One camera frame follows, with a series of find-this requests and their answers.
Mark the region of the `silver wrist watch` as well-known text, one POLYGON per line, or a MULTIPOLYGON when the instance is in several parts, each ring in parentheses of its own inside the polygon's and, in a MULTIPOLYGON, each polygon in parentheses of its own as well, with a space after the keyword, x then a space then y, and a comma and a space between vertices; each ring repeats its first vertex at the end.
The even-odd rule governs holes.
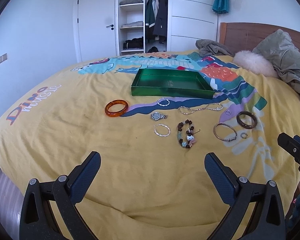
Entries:
POLYGON ((161 119, 166 119, 167 115, 155 111, 155 112, 151 113, 150 118, 151 118, 151 120, 158 121, 161 119))

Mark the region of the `green jewelry tray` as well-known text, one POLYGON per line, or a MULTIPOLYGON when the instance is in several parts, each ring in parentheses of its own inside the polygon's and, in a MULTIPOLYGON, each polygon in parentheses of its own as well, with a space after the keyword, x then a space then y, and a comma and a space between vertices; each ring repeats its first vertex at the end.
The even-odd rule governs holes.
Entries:
POLYGON ((212 99, 214 90, 198 73, 177 69, 140 69, 131 85, 133 96, 212 99))

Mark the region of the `dark brown bangle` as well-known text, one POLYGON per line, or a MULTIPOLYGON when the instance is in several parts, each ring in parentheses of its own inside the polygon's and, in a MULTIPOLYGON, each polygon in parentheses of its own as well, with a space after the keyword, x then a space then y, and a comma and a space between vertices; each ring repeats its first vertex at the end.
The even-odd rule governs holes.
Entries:
POLYGON ((237 123, 245 129, 254 129, 258 120, 256 116, 249 111, 241 111, 236 116, 237 123))

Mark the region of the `thin metal bangle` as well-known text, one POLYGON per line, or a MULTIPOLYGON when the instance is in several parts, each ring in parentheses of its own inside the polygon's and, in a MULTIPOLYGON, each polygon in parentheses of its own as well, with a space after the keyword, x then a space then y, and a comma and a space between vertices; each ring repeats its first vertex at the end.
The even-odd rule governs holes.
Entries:
POLYGON ((213 127, 213 134, 223 142, 235 141, 238 138, 237 131, 224 122, 219 122, 213 127))

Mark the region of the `olive green jacket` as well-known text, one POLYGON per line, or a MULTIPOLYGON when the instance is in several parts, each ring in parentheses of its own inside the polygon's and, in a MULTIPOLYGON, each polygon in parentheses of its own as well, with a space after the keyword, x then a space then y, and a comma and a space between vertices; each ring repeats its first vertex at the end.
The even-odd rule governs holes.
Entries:
POLYGON ((300 52, 289 33, 278 29, 252 50, 274 67, 278 76, 300 95, 300 52))

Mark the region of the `white fluffy pillow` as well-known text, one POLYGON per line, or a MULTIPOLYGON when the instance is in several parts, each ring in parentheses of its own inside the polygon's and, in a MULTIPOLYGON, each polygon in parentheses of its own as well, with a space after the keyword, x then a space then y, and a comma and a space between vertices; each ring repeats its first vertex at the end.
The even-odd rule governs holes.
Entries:
POLYGON ((256 75, 262 74, 266 77, 279 77, 273 67, 273 64, 271 64, 262 55, 253 53, 249 50, 237 52, 234 55, 232 62, 256 75))

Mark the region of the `wooden headboard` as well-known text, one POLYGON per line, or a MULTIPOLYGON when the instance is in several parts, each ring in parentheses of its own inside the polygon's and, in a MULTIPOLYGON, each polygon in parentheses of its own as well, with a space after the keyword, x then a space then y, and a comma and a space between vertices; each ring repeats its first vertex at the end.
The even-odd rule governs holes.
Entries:
POLYGON ((252 50, 268 35, 278 29, 287 32, 293 44, 300 51, 300 32, 292 29, 261 23, 226 23, 220 24, 219 42, 225 45, 232 53, 241 50, 252 50))

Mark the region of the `amber orange bangle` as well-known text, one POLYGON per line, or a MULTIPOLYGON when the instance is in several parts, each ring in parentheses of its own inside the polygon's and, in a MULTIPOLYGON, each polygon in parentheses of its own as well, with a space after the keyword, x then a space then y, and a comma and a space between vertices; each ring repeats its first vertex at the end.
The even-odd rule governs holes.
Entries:
POLYGON ((122 99, 116 99, 107 103, 104 112, 109 117, 119 117, 127 112, 128 107, 128 102, 122 99))

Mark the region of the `grey crumpled blanket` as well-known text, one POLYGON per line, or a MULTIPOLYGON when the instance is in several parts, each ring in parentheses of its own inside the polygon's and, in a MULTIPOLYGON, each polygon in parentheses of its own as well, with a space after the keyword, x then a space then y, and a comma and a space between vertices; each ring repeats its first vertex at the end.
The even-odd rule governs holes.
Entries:
POLYGON ((201 57, 212 55, 234 56, 234 53, 232 53, 225 45, 216 41, 207 39, 196 40, 195 45, 198 48, 201 57))

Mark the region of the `dark hanging coat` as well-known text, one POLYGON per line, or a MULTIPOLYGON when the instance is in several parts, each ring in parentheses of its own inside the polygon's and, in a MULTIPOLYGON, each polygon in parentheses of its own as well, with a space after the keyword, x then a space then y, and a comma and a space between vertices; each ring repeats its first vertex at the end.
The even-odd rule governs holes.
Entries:
POLYGON ((160 44, 164 44, 167 39, 168 0, 158 0, 158 3, 159 5, 153 35, 159 37, 160 44))

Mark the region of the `black folded clothes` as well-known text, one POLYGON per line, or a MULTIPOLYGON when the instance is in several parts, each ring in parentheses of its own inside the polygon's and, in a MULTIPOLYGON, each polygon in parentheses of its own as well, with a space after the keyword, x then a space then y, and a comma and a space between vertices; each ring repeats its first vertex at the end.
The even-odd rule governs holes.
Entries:
POLYGON ((128 49, 143 49, 143 36, 139 38, 133 38, 132 40, 125 40, 123 43, 123 50, 128 49))

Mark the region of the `green white hanging jacket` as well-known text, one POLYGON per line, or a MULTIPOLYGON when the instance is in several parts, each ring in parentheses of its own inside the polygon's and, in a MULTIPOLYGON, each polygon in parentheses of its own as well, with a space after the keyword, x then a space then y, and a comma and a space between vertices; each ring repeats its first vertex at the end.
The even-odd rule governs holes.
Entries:
POLYGON ((153 0, 147 1, 145 20, 146 20, 146 27, 145 27, 146 42, 150 43, 153 42, 153 40, 155 40, 153 35, 154 26, 155 26, 153 0))

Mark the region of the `white open wardrobe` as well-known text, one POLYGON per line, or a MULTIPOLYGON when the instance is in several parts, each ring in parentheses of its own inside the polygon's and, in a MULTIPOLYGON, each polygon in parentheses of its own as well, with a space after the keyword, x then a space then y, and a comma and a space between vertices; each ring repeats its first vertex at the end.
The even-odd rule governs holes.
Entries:
POLYGON ((117 55, 195 49, 216 40, 214 0, 116 0, 117 55))

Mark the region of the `white door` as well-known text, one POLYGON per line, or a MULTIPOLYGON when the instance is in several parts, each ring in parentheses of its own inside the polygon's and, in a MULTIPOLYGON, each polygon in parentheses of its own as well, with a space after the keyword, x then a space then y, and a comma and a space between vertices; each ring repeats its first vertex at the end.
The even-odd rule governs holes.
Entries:
POLYGON ((74 0, 77 62, 116 55, 116 0, 74 0))

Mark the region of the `wall light switch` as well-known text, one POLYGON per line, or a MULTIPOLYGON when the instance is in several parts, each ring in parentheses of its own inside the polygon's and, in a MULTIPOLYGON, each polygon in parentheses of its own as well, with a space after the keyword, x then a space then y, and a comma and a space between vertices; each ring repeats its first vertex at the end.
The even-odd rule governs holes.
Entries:
POLYGON ((4 61, 6 61, 7 59, 8 59, 7 53, 1 55, 0 56, 0 64, 3 63, 4 61))

